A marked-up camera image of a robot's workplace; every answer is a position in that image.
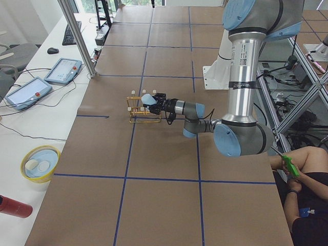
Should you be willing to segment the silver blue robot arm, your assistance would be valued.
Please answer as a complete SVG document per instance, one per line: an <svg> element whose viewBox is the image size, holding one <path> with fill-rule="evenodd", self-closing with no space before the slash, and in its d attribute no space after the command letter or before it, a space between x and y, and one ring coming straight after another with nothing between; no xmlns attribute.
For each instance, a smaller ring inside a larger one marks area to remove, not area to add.
<svg viewBox="0 0 328 246"><path fill-rule="evenodd" d="M257 66L263 42L298 34L303 1L229 1L222 23L232 43L228 110L222 119L208 119L203 104L168 99L164 93L145 94L141 101L151 113L165 112L168 123L184 116L183 134L192 138L211 132L218 151L227 157L266 152L274 135L253 116Z"/></svg>

